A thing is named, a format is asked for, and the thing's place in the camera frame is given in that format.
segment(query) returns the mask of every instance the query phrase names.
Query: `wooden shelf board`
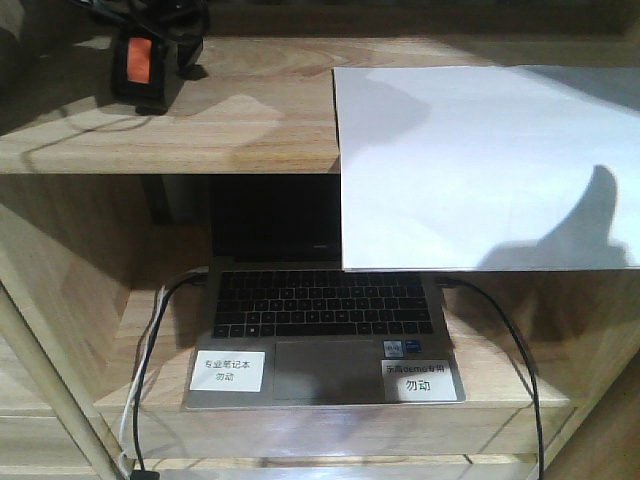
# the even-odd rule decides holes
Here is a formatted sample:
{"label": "wooden shelf board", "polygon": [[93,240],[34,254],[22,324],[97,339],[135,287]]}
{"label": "wooden shelf board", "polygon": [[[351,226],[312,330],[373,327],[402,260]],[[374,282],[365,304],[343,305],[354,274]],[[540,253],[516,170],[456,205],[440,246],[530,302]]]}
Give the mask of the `wooden shelf board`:
{"label": "wooden shelf board", "polygon": [[205,41],[206,76],[168,82],[168,113],[143,117],[109,92],[111,33],[74,32],[4,95],[0,172],[327,172],[335,66],[640,63],[609,36],[218,36]]}

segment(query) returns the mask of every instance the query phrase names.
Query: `wood grain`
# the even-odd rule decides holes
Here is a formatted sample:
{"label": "wood grain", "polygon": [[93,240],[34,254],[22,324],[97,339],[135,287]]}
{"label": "wood grain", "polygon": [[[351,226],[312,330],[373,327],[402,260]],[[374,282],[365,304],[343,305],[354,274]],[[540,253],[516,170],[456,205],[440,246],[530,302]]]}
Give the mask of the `wood grain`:
{"label": "wood grain", "polygon": [[639,404],[640,354],[636,354],[551,464],[547,478],[625,480],[637,476]]}
{"label": "wood grain", "polygon": [[51,407],[0,335],[0,415],[53,416]]}
{"label": "wood grain", "polygon": [[[168,113],[141,117],[108,91],[108,32],[80,30],[74,42],[3,100],[0,171],[327,172],[339,154],[333,67],[640,63],[615,38],[210,37],[205,78],[169,85]],[[72,65],[85,68],[70,82]]]}
{"label": "wood grain", "polygon": [[386,456],[323,458],[233,458],[149,460],[163,478],[195,480],[298,479],[308,475],[335,479],[513,480],[524,478],[534,465],[532,456]]}
{"label": "wood grain", "polygon": [[95,397],[148,220],[134,177],[0,176],[0,274],[61,374]]}

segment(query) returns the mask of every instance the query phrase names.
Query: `white sticker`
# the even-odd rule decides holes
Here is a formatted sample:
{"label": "white sticker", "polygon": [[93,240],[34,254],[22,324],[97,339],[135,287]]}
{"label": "white sticker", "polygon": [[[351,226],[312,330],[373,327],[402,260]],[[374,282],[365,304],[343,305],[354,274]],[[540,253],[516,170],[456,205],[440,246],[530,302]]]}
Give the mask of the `white sticker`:
{"label": "white sticker", "polygon": [[259,392],[264,352],[200,350],[191,376],[191,390]]}
{"label": "white sticker", "polygon": [[402,342],[400,340],[385,340],[382,342],[384,346],[384,356],[387,358],[402,358]]}
{"label": "white sticker", "polygon": [[387,401],[456,401],[456,389],[446,360],[382,360]]}

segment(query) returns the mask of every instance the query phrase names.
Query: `laptop keyboard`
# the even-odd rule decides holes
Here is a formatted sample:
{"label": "laptop keyboard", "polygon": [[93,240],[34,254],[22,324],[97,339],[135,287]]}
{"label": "laptop keyboard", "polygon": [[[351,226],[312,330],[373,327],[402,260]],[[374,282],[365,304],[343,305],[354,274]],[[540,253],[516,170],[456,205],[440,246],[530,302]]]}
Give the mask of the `laptop keyboard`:
{"label": "laptop keyboard", "polygon": [[213,337],[433,333],[420,276],[223,272]]}

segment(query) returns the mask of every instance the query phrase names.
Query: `touchpad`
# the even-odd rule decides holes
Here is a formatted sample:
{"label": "touchpad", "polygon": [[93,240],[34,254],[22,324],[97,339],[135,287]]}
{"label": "touchpad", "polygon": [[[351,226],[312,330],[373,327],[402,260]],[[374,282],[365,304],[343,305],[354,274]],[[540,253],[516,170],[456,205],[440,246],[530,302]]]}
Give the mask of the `touchpad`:
{"label": "touchpad", "polygon": [[274,396],[334,402],[377,399],[383,389],[381,352],[376,350],[370,340],[278,342]]}

